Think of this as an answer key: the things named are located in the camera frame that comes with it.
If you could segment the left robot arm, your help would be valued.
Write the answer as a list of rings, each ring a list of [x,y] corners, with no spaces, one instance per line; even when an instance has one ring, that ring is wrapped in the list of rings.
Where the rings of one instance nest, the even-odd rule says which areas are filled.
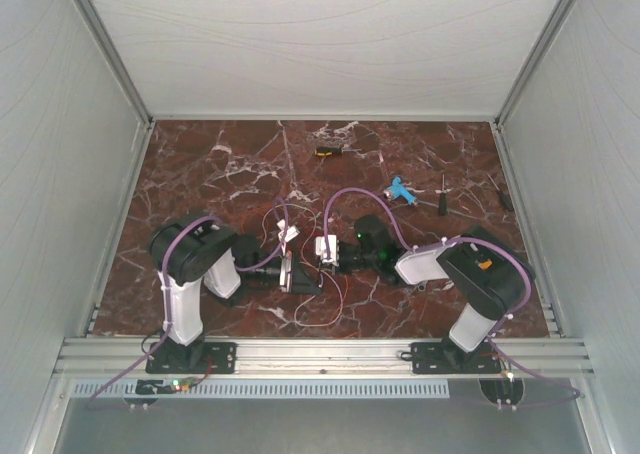
[[[160,344],[151,346],[148,374],[231,374],[236,344],[208,341],[201,318],[201,290],[230,301],[242,284],[262,283],[298,295],[319,295],[321,287],[287,248],[297,229],[278,222],[279,245],[267,253],[253,235],[240,235],[213,217],[190,214],[159,227],[149,244],[163,291],[165,318]]]

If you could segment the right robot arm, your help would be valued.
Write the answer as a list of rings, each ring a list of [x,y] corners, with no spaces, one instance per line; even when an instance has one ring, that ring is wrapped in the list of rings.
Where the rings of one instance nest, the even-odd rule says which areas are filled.
[[[391,286],[426,286],[448,280],[466,299],[459,317],[442,340],[413,343],[401,357],[415,374],[498,374],[500,355],[489,336],[528,302],[535,282],[532,266],[485,228],[422,248],[405,249],[375,215],[354,225],[357,242],[318,236],[314,251],[322,265],[351,274],[372,270]]]

